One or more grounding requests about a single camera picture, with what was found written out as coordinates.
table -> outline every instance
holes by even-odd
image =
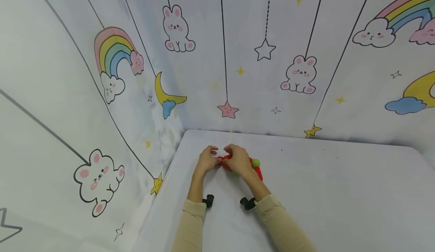
[[[409,147],[187,131],[138,235],[134,252],[171,251],[200,152],[229,143],[261,161],[264,183],[321,252],[435,250],[435,171]],[[223,168],[209,172],[203,251],[275,251],[252,194]]]

blue cloud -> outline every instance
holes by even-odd
[[[400,100],[387,103],[385,108],[386,110],[394,111],[399,115],[404,115],[419,112],[426,108],[426,104],[415,97],[403,97]]]
[[[163,118],[166,120],[171,115],[171,110],[175,108],[175,102],[166,100],[163,102]]]

rainbow drawing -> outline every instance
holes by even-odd
[[[106,73],[109,77],[118,77],[118,63],[124,58],[132,65],[131,53],[136,51],[133,42],[127,33],[120,28],[106,28],[95,37],[95,59],[98,71]]]
[[[421,18],[420,28],[435,17],[435,0],[395,0],[384,8],[376,17],[384,18],[388,22],[388,28],[393,29],[395,34],[406,23]]]

human hand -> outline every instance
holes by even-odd
[[[204,177],[209,170],[219,166],[221,160],[219,158],[212,157],[211,155],[216,155],[218,148],[216,146],[209,145],[203,152],[199,155],[198,164],[196,165],[194,175]]]
[[[249,155],[247,154],[246,149],[241,148],[240,146],[235,144],[229,144],[224,147],[224,150],[232,155],[232,158],[224,159],[223,161],[228,164],[233,172],[238,173],[243,178],[246,175],[254,172],[251,166],[251,162],[249,161]]]

beige sleeve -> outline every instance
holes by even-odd
[[[194,203],[188,199],[184,202],[183,213],[175,233],[172,252],[200,252],[202,249],[202,224],[205,203]]]
[[[255,202],[258,215],[266,224],[280,252],[315,252],[316,249],[298,223],[279,203],[274,195]]]

